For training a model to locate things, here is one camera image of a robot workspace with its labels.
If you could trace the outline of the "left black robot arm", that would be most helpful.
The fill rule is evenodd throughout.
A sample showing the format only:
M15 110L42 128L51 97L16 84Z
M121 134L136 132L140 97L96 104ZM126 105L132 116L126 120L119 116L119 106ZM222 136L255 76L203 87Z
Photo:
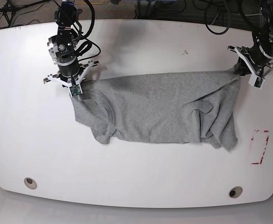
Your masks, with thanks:
M268 67L268 72L273 70L273 0L261 0L259 8L265 23L262 28L254 26L245 16L242 10L242 1L237 1L238 10L247 25L252 28L253 46L250 48L241 47L240 53L251 63L251 67L257 76L264 78L266 73L264 68Z

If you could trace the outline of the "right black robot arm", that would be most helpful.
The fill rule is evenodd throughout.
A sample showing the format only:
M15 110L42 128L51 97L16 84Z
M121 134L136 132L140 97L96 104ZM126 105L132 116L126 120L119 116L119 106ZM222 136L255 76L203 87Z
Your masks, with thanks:
M58 25L57 34L49 38L47 46L49 54L58 72L48 75L43 82L58 82L68 88L71 96L83 93L81 82L89 70L99 65L92 59L101 53L100 47L89 40L95 24L95 10L90 1L84 1L91 11L91 23L88 31L84 34L79 22L81 9L75 7L75 1L64 0L57 4L55 22Z

